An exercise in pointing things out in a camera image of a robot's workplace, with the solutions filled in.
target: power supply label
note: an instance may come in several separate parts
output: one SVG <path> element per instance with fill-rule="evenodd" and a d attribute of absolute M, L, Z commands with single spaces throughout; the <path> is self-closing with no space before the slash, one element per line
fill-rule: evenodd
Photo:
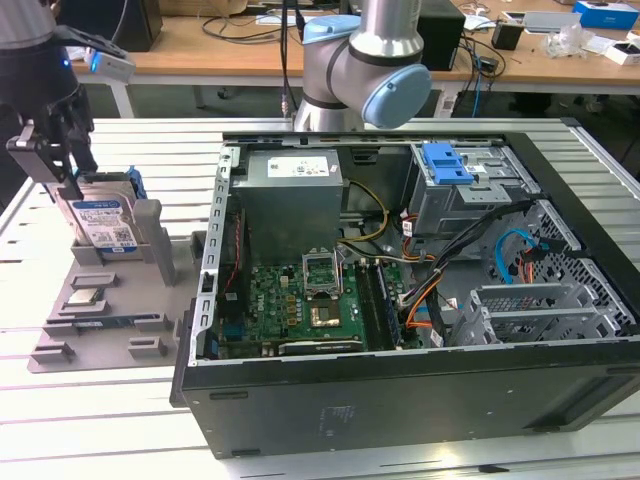
<path fill-rule="evenodd" d="M 131 227 L 122 220 L 120 202 L 73 202 L 76 218 L 94 247 L 108 253 L 132 252 L 138 246 Z"/>
<path fill-rule="evenodd" d="M 267 162 L 269 178 L 328 177 L 327 157 L 271 157 Z"/>

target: blue cable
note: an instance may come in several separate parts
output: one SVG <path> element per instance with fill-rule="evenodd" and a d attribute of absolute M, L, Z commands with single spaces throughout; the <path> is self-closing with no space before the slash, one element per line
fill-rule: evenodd
<path fill-rule="evenodd" d="M 498 241 L 496 242 L 496 250 L 495 250 L 496 266 L 498 267 L 498 271 L 500 272 L 500 275 L 502 275 L 502 278 L 504 279 L 504 283 L 507 283 L 507 284 L 512 284 L 513 280 L 511 279 L 511 275 L 509 275 L 509 271 L 507 270 L 507 267 L 504 264 L 504 259 L 502 258 L 502 245 L 504 244 L 504 241 L 507 239 L 507 237 L 514 234 L 520 235 L 522 238 L 524 238 L 526 242 L 531 246 L 531 248 L 537 247 L 536 242 L 533 240 L 533 238 L 531 238 L 531 234 L 519 228 L 514 228 L 512 230 L 509 230 L 498 239 Z"/>
<path fill-rule="evenodd" d="M 476 56 L 476 67 L 478 68 L 478 84 L 476 85 L 476 101 L 473 104 L 473 113 L 471 113 L 471 118 L 475 118 L 476 112 L 478 111 L 478 104 L 480 103 L 480 87 L 482 85 L 482 75 L 480 74 L 480 59 Z"/>

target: motherboard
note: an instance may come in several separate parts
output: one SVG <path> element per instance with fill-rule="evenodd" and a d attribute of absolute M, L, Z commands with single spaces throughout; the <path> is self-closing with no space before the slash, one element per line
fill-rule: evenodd
<path fill-rule="evenodd" d="M 363 274 L 369 271 L 379 271 L 384 284 L 374 278 L 371 285 L 363 285 Z M 384 297 L 395 303 L 403 292 L 400 268 L 395 263 L 356 262 L 341 263 L 333 272 L 333 265 L 322 263 L 253 267 L 248 311 L 242 320 L 225 319 L 221 357 L 378 349 L 379 339 L 369 337 L 380 329 L 372 324 L 389 325 L 389 331 L 398 328 L 393 310 L 379 308 L 377 302 Z M 318 291 L 334 280 L 336 291 Z"/>

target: floor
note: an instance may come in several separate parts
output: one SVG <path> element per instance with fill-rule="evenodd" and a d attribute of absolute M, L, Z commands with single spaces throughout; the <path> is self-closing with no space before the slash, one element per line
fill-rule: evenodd
<path fill-rule="evenodd" d="M 230 87 L 228 98 L 219 97 L 217 87 L 202 87 L 206 107 L 195 106 L 193 92 L 188 86 L 129 86 L 134 108 L 143 118 L 192 118 L 192 117 L 279 117 L 280 89 L 272 87 Z M 95 118 L 117 118 L 118 111 L 110 90 L 103 85 L 87 85 L 89 99 Z M 300 89 L 294 89 L 297 98 Z M 420 111 L 420 117 L 430 117 L 435 110 L 437 96 L 432 94 Z M 470 93 L 460 103 L 457 117 L 470 117 L 473 111 L 474 94 Z M 480 98 L 478 117 L 521 118 L 529 117 L 574 117 L 633 175 L 640 172 L 640 102 L 625 96 L 611 96 L 596 102 L 595 97 L 569 95 L 532 96 L 510 93 L 483 93 Z M 535 111 L 545 102 L 549 107 Z M 0 145 L 15 135 L 17 123 L 0 106 Z M 0 151 L 0 211 L 10 201 L 24 180 L 21 170 Z"/>

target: white box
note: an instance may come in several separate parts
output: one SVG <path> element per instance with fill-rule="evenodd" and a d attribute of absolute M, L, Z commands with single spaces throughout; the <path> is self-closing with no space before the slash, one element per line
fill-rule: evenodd
<path fill-rule="evenodd" d="M 627 33 L 627 40 L 635 43 L 636 45 L 640 45 L 640 30 L 629 30 L 629 33 Z"/>
<path fill-rule="evenodd" d="M 614 43 L 604 56 L 620 65 L 640 65 L 640 48 L 631 42 Z"/>

